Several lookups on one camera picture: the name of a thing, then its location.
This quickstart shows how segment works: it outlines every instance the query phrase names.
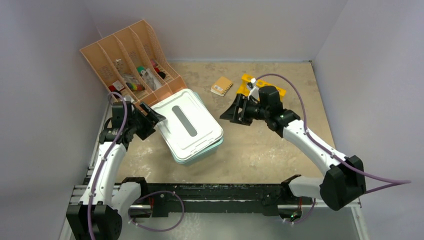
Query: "white label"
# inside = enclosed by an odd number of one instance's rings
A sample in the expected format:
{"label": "white label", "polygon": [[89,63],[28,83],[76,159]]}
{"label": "white label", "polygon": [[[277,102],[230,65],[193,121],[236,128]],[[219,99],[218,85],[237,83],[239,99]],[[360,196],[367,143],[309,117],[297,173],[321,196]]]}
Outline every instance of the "white label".
{"label": "white label", "polygon": [[220,92],[222,92],[223,91],[223,89],[220,87],[220,86],[218,86],[218,85],[215,85],[215,86],[213,86],[216,90],[218,90],[218,91],[220,91]]}
{"label": "white label", "polygon": [[112,83],[112,85],[116,88],[116,90],[121,91],[124,86],[121,84],[121,82],[119,81],[115,81],[114,83]]}

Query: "cable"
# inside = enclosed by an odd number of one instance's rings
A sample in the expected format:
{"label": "cable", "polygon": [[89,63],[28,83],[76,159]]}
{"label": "cable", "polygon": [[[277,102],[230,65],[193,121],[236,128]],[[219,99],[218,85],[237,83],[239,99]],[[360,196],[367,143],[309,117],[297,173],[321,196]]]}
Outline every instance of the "cable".
{"label": "cable", "polygon": [[176,228],[178,225],[180,225],[181,221],[183,221],[183,218],[184,218],[184,211],[185,211],[184,202],[183,202],[183,200],[181,200],[181,197],[179,197],[175,192],[166,191],[166,190],[155,191],[155,192],[149,193],[149,194],[147,194],[143,197],[140,197],[139,199],[136,200],[136,202],[141,202],[142,200],[144,200],[144,199],[146,199],[150,196],[156,195],[156,194],[172,194],[179,200],[179,202],[181,203],[182,212],[181,212],[181,217],[179,218],[178,222],[175,225],[173,225],[172,227],[169,227],[169,228],[166,228],[166,229],[155,229],[155,228],[150,228],[148,226],[143,226],[143,225],[139,224],[138,222],[131,220],[130,213],[128,212],[128,217],[130,219],[128,223],[132,223],[136,227],[139,227],[139,228],[142,228],[142,229],[145,229],[145,230],[149,230],[149,231],[152,231],[152,232],[157,232],[157,233],[170,231],[170,230]]}
{"label": "cable", "polygon": [[87,209],[88,232],[90,233],[91,240],[96,240],[96,238],[94,236],[94,232],[93,232],[93,223],[92,223],[92,205],[93,205],[93,196],[95,194],[94,191],[96,190],[96,184],[97,184],[97,181],[99,180],[100,173],[102,172],[103,165],[105,164],[106,159],[108,158],[109,153],[111,152],[112,148],[115,146],[118,139],[120,138],[121,133],[124,130],[125,123],[127,122],[128,109],[127,109],[127,105],[125,104],[124,97],[117,92],[110,92],[107,96],[111,97],[112,95],[119,97],[123,102],[123,110],[124,110],[123,121],[122,121],[122,125],[120,126],[115,138],[112,141],[112,144],[109,146],[109,148],[106,150],[103,157],[101,158],[97,171],[95,173],[93,173],[94,178],[93,178],[93,183],[91,185],[90,195],[89,195],[89,198],[88,198],[88,209]]}
{"label": "cable", "polygon": [[[267,74],[264,74],[264,75],[261,75],[261,76],[259,76],[258,78],[256,78],[257,80],[259,80],[259,79],[262,79],[262,78],[264,78],[264,77],[267,77],[267,76],[275,76],[275,77],[279,77],[279,78],[281,78],[281,79],[283,79],[284,81],[286,81],[288,84],[290,84],[290,86],[293,88],[293,90],[296,92],[296,94],[297,94],[297,97],[299,98],[299,101],[300,101],[300,105],[301,105],[301,108],[302,108],[302,113],[303,113],[303,128],[304,128],[304,130],[305,130],[305,133],[306,133],[306,136],[315,144],[315,145],[317,145],[320,149],[322,149],[324,152],[326,152],[327,154],[329,154],[329,155],[331,155],[331,157],[333,157],[333,158],[335,158],[337,161],[339,161],[342,165],[344,165],[345,167],[347,167],[348,169],[350,169],[350,170],[352,170],[352,171],[354,171],[354,172],[356,172],[356,173],[358,173],[358,174],[361,174],[361,175],[363,175],[363,176],[365,176],[365,177],[368,177],[368,178],[371,178],[371,179],[374,179],[374,180],[378,180],[378,181],[381,181],[381,182],[385,182],[385,183],[389,183],[389,184],[386,184],[386,185],[383,185],[383,186],[379,186],[379,187],[376,187],[376,188],[373,188],[373,189],[370,189],[370,190],[368,190],[368,191],[366,191],[365,192],[365,194],[370,194],[370,193],[373,193],[373,192],[376,192],[376,191],[379,191],[379,190],[383,190],[383,189],[386,189],[386,188],[390,188],[390,187],[394,187],[394,186],[398,186],[398,185],[403,185],[403,184],[410,184],[411,183],[411,181],[410,180],[395,180],[395,179],[388,179],[388,178],[383,178],[383,177],[379,177],[379,176],[376,176],[376,175],[372,175],[372,174],[370,174],[370,173],[367,173],[367,172],[364,172],[364,171],[361,171],[361,170],[359,170],[359,169],[357,169],[357,168],[355,168],[355,167],[353,167],[353,166],[351,166],[351,165],[349,165],[347,162],[345,162],[343,159],[341,159],[340,157],[338,157],[337,155],[335,155],[335,154],[333,154],[329,149],[327,149],[325,146],[323,146],[322,144],[320,144],[319,142],[317,142],[312,136],[311,136],[311,134],[309,133],[309,131],[308,131],[308,126],[307,126],[307,118],[306,118],[306,110],[305,110],[305,104],[304,104],[304,101],[302,100],[302,97],[301,97],[301,94],[299,93],[299,91],[298,91],[298,89],[295,87],[295,85],[290,81],[290,80],[288,80],[286,77],[284,77],[284,76],[282,76],[282,75],[280,75],[280,74],[276,74],[276,73],[267,73]],[[309,212],[304,216],[304,217],[302,217],[300,220],[298,220],[298,221],[296,221],[295,223],[296,224],[298,224],[298,223],[301,223],[301,222],[303,222],[310,214],[311,214],[311,212],[312,212],[312,210],[314,209],[314,206],[315,206],[315,199],[313,200],[313,204],[312,204],[312,207],[310,208],[310,210],[309,210]]]}

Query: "white wall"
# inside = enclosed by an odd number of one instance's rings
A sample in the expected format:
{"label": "white wall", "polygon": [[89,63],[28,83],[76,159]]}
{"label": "white wall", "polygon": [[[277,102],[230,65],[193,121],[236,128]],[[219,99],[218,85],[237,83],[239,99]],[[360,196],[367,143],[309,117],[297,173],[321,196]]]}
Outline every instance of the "white wall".
{"label": "white wall", "polygon": [[106,91],[79,49],[83,0],[0,1],[0,239],[53,240],[92,155]]}
{"label": "white wall", "polygon": [[349,0],[314,61],[337,148],[412,180],[361,198],[373,240],[424,236],[423,23],[424,1]]}
{"label": "white wall", "polygon": [[85,0],[103,37],[141,19],[169,60],[313,59],[347,0]]}

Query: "concrete floor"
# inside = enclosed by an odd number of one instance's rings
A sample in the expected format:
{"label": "concrete floor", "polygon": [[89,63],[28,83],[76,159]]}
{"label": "concrete floor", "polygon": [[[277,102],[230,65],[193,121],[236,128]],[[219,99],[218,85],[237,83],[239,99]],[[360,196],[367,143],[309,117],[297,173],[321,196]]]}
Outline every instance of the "concrete floor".
{"label": "concrete floor", "polygon": [[[317,167],[300,150],[281,140],[264,122],[254,121],[251,126],[244,126],[219,119],[233,102],[244,73],[256,77],[277,73],[291,80],[299,90],[309,128],[334,146],[309,62],[173,62],[171,65],[188,88],[199,94],[206,108],[222,126],[224,142],[215,154],[184,166],[174,161],[158,132],[145,141],[135,137],[118,171],[118,182],[125,177],[145,177],[149,183],[280,183],[295,174],[321,176]],[[211,85],[221,76],[234,82],[224,97],[210,92]],[[273,76],[263,80],[287,90],[284,107],[303,118],[299,99],[290,85]]]}

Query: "yellow object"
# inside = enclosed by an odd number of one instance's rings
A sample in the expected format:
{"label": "yellow object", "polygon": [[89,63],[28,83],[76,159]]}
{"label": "yellow object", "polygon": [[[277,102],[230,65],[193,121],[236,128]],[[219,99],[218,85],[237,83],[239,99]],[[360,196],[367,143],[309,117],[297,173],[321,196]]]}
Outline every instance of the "yellow object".
{"label": "yellow object", "polygon": [[[244,96],[249,95],[250,91],[248,89],[248,83],[250,83],[252,78],[253,78],[253,76],[248,75],[248,74],[243,74],[243,76],[241,76],[241,86],[238,88],[237,94],[243,94]],[[261,79],[257,79],[256,86],[258,88],[261,88],[261,87],[264,87],[264,86],[274,86],[275,88],[277,88],[277,90],[279,92],[279,99],[281,101],[283,101],[283,97],[284,97],[284,95],[286,95],[286,90],[284,90],[280,87],[277,87],[275,85],[272,85],[271,83],[263,81]]]}

